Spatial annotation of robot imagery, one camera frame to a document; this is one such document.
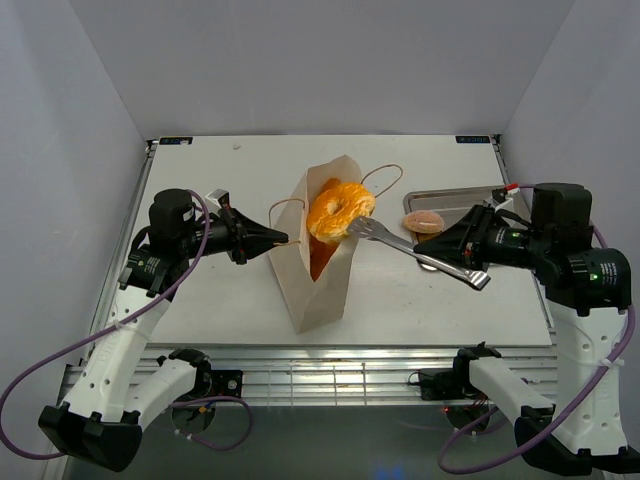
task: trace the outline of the white table surface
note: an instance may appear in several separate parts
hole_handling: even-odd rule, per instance
[[[203,196],[216,188],[228,190],[234,207],[266,224],[269,206],[290,196],[306,168],[344,154],[363,172],[386,163],[403,166],[404,178],[380,197],[374,217],[406,238],[400,222],[408,192],[503,183],[492,145],[456,144],[453,136],[195,137],[191,145],[158,146],[134,233],[148,224],[155,193],[175,187]],[[380,172],[372,189],[393,174],[393,169]],[[153,343],[549,345],[531,274],[508,267],[489,273],[492,281],[476,292],[445,274],[422,271],[395,250],[360,241],[344,318],[297,335],[268,255],[245,266],[215,255],[202,259],[180,287]]]

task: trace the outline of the paper bag handle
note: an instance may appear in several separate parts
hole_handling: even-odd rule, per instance
[[[372,173],[376,173],[378,170],[382,170],[383,168],[388,168],[388,167],[396,167],[398,170],[400,170],[400,175],[398,175],[398,178],[396,178],[393,182],[391,182],[391,184],[385,188],[384,190],[382,190],[380,193],[378,193],[375,197],[378,198],[380,195],[382,195],[384,192],[386,192],[387,190],[389,190],[391,187],[393,187],[396,183],[398,183],[400,181],[400,179],[403,177],[404,175],[404,169],[396,164],[396,163],[388,163],[386,165],[381,165],[378,168],[374,168],[373,170],[371,170],[369,173],[367,173],[363,178],[362,181],[360,182],[361,184],[364,184],[364,181],[369,178],[369,176]]]
[[[276,208],[278,205],[282,205],[283,203],[287,203],[287,202],[291,202],[291,201],[296,201],[296,202],[302,202],[302,208],[304,209],[304,207],[306,206],[306,203],[304,202],[304,200],[302,200],[301,198],[285,198],[284,200],[280,200],[276,203],[274,203],[273,205],[271,205],[271,207],[269,208],[269,228],[273,228],[272,227],[272,222],[271,222],[271,212],[273,211],[274,208]],[[297,245],[299,243],[302,243],[300,240],[290,240],[287,243],[274,243],[274,245],[276,247],[285,247],[287,245]]]

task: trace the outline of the baking tray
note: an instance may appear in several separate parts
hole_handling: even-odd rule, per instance
[[[431,210],[436,212],[444,220],[444,230],[446,231],[452,225],[465,216],[465,214],[477,204],[482,204],[485,198],[491,196],[491,191],[501,188],[504,185],[493,185],[488,187],[471,187],[471,188],[454,188],[447,190],[423,190],[418,192],[409,192],[404,197],[405,213],[415,212],[416,210]],[[521,193],[514,196],[514,208],[508,208],[524,219],[529,218],[529,210]],[[438,236],[439,233],[423,234],[411,233],[414,243],[424,242]],[[427,271],[437,271],[428,265],[418,263],[421,268]]]

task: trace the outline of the metal frame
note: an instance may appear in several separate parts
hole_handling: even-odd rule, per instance
[[[503,180],[508,183],[506,168],[498,145],[492,138],[496,161]],[[116,288],[116,279],[124,262],[144,187],[153,163],[158,141],[149,142],[147,160],[134,194],[129,215],[109,268],[92,325],[92,333],[103,328]],[[547,309],[538,288],[540,304]],[[555,398],[555,335],[550,326],[550,347],[501,348],[510,368],[532,382],[541,394]],[[132,379],[132,386],[158,369],[156,359],[181,345],[149,344]],[[255,346],[191,345],[206,352],[216,369],[240,369],[244,372],[243,397],[255,406],[371,406],[371,405],[443,405],[424,402],[416,387],[407,384],[409,375],[418,369],[438,371],[450,368],[457,350],[429,347],[371,348],[267,348]],[[82,372],[68,367],[61,397]]]

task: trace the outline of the gray floor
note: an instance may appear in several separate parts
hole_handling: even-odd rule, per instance
[[[174,436],[169,414],[145,432],[133,463],[120,474],[70,460],[65,480],[145,479],[445,479],[436,455],[451,431],[440,408],[258,408],[249,439],[230,452],[213,452]],[[400,421],[439,427],[411,429]],[[205,437],[233,441],[246,425],[240,408],[220,408]],[[471,465],[514,448],[508,426],[491,438],[465,438],[451,450],[450,464]],[[464,478],[542,480],[562,478],[530,468],[521,459]],[[590,478],[601,478],[592,475]]]

